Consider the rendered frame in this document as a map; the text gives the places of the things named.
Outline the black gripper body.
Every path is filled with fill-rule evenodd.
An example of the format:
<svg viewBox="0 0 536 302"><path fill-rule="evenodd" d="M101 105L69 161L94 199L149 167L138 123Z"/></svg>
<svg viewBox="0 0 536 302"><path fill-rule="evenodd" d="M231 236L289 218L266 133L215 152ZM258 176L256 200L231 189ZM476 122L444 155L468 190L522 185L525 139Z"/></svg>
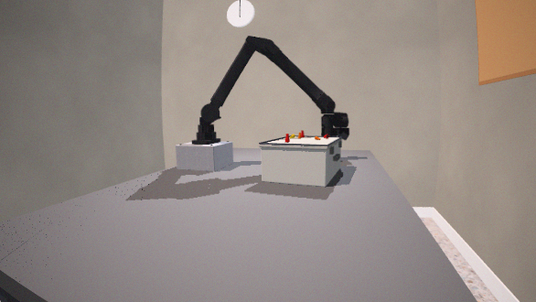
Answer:
<svg viewBox="0 0 536 302"><path fill-rule="evenodd" d="M334 128L334 127L321 127L321 136L324 136L324 135L330 136L330 128Z"/></svg>

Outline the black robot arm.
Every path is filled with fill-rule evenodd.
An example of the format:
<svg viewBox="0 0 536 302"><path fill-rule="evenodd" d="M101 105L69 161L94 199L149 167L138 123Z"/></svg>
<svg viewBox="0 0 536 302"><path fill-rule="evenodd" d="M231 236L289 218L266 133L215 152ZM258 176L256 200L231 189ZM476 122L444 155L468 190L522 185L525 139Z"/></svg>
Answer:
<svg viewBox="0 0 536 302"><path fill-rule="evenodd" d="M192 145L210 145L220 142L220 138L216 139L216 132L214 132L214 124L212 123L221 118L219 108L225 103L231 89L239 79L243 69L255 50L267 57L288 77L290 77L311 98L321 110L321 113L325 113L325 111L327 111L326 113L333 113L321 116L321 126L337 127L338 136L342 136L342 139L347 140L349 136L349 128L347 128L348 114L334 113L334 109L336 108L335 102L320 90L299 68L297 68L272 40L248 36L237 57L232 62L230 68L222 79L218 89L211 97L211 102L204 105L201 109L197 140L204 141L192 140Z"/></svg>

